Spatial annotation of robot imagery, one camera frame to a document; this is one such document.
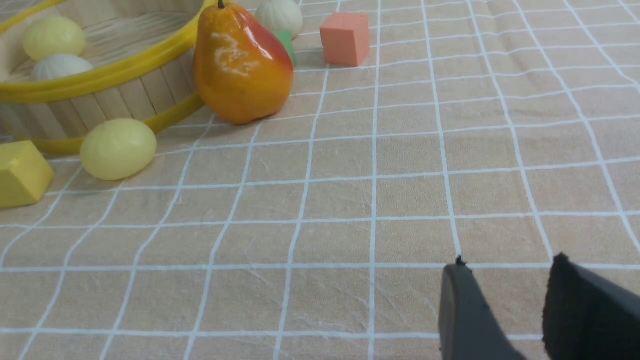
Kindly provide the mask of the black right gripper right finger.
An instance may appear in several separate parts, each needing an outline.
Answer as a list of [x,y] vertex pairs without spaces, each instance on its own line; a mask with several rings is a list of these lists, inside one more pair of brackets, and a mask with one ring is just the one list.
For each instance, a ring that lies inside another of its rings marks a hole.
[[551,360],[637,360],[640,298],[560,253],[550,269],[542,342]]

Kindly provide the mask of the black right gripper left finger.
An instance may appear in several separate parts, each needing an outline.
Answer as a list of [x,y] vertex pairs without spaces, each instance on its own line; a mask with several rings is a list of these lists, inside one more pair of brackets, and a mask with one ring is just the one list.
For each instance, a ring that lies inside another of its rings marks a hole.
[[443,360],[525,359],[500,328],[462,256],[442,272],[439,350]]

